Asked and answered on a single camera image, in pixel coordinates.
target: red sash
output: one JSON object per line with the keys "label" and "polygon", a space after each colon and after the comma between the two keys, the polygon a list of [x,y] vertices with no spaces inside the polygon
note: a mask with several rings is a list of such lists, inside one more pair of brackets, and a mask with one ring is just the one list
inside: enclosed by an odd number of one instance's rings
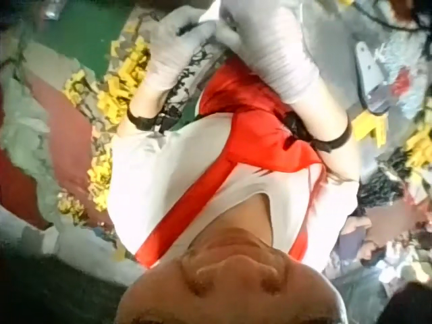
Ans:
{"label": "red sash", "polygon": [[[136,259],[146,267],[153,266],[204,209],[237,164],[286,173],[322,164],[311,146],[295,140],[282,124],[289,111],[238,58],[222,66],[202,94],[199,113],[233,113],[225,147],[156,226],[136,253]],[[306,248],[307,231],[303,226],[289,255],[301,261]]]}

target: latex glove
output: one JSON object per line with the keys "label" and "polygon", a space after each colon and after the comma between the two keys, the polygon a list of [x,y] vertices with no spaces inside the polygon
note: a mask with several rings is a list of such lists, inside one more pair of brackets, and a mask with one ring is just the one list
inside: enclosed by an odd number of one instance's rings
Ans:
{"label": "latex glove", "polygon": [[151,60],[148,63],[144,86],[154,90],[169,90],[190,59],[216,29],[214,22],[205,22],[183,35],[182,28],[198,23],[205,10],[184,6],[163,18],[151,33]]}
{"label": "latex glove", "polygon": [[306,54],[300,24],[278,0],[221,0],[216,39],[234,51],[285,103],[301,99],[318,80]]}

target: white shirt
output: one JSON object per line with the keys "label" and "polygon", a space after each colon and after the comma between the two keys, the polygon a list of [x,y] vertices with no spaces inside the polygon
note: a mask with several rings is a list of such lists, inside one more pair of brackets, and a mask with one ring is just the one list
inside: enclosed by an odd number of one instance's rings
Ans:
{"label": "white shirt", "polygon": [[[218,158],[231,129],[231,113],[216,113],[176,132],[141,132],[113,139],[113,173],[108,212],[124,246],[135,254],[185,191]],[[216,195],[160,261],[184,253],[220,214],[249,197],[269,197],[273,247],[288,252],[300,231],[311,184],[321,173],[312,165],[296,173],[239,164]],[[308,248],[303,263],[322,271],[357,206],[358,182],[321,184],[307,219]]]}

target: red and white clothing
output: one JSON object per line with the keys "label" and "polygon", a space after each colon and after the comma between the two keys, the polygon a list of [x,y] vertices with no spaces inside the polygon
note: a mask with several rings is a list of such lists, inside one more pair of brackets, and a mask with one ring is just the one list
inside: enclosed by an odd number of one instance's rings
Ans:
{"label": "red and white clothing", "polygon": [[179,131],[114,138],[108,211],[124,246],[153,266],[184,253],[220,214],[266,194],[273,247],[322,271],[358,183],[325,175],[275,117],[287,108],[239,61],[216,73],[198,108],[206,117]]}

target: hand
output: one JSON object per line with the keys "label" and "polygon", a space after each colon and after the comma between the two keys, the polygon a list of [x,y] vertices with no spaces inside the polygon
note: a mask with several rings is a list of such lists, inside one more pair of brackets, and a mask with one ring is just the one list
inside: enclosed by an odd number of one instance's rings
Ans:
{"label": "hand", "polygon": [[301,99],[317,81],[317,66],[306,54],[300,25],[278,0],[221,0],[216,39],[227,45],[285,103]]}
{"label": "hand", "polygon": [[372,222],[368,217],[349,217],[340,232],[340,235],[351,234],[355,232],[357,228],[364,227],[370,228],[372,226]]}
{"label": "hand", "polygon": [[198,24],[203,13],[205,10],[184,6],[159,22],[151,33],[151,60],[144,87],[165,91],[176,85],[178,76],[188,65],[195,50],[215,32],[215,23],[205,22],[179,35],[181,29]]}

